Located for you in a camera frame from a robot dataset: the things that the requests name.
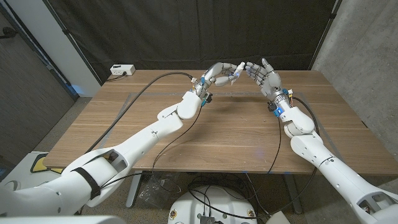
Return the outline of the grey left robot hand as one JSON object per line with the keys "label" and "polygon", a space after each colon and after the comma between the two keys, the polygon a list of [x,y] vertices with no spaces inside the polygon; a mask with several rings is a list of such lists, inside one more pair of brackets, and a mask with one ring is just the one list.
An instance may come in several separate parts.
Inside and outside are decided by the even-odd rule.
{"label": "grey left robot hand", "polygon": [[239,77],[237,69],[238,66],[231,63],[215,63],[195,82],[192,92],[204,98],[211,85],[224,86],[234,82]]}

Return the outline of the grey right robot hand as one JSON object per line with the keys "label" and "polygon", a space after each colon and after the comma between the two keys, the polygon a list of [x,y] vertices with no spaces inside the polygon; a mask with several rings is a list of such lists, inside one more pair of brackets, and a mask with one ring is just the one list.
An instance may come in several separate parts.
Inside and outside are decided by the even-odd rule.
{"label": "grey right robot hand", "polygon": [[268,100],[282,109],[291,108],[288,96],[282,90],[279,74],[265,58],[262,58],[261,62],[262,65],[247,62],[245,66],[247,75],[255,81]]}

